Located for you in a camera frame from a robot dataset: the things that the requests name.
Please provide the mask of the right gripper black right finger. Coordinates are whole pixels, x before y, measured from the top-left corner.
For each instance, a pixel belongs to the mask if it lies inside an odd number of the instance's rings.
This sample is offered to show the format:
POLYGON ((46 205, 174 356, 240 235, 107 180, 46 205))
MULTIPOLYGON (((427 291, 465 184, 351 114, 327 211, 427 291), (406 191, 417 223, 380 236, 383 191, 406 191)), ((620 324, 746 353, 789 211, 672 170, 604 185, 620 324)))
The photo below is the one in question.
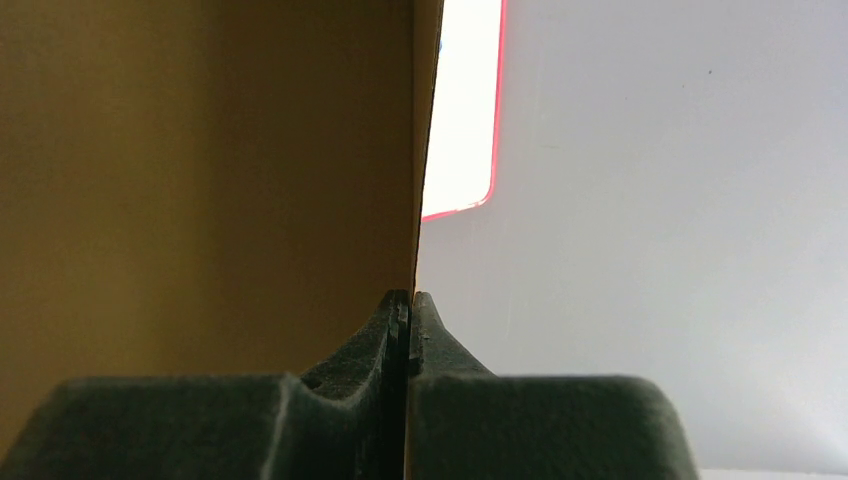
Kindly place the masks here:
POLYGON ((634 376, 499 376, 446 328, 431 295, 410 317, 411 479, 695 479, 679 416, 634 376))

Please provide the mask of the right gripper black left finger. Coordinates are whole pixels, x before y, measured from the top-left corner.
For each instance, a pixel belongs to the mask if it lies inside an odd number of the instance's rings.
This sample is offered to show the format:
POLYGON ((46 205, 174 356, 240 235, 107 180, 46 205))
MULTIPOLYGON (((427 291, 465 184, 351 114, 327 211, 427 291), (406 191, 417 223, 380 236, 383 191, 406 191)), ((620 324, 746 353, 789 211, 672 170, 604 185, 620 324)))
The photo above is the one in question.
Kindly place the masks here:
POLYGON ((35 410, 5 479, 400 479, 409 296, 302 375, 89 377, 35 410))

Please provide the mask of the brown cardboard box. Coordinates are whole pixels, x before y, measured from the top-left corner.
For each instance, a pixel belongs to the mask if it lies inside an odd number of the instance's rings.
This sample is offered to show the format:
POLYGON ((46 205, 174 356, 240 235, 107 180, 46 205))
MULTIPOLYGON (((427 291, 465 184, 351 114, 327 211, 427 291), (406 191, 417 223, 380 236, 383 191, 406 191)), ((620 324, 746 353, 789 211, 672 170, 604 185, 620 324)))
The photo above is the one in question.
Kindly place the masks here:
POLYGON ((89 376, 299 372, 414 283, 439 1, 1 5, 1 446, 89 376))

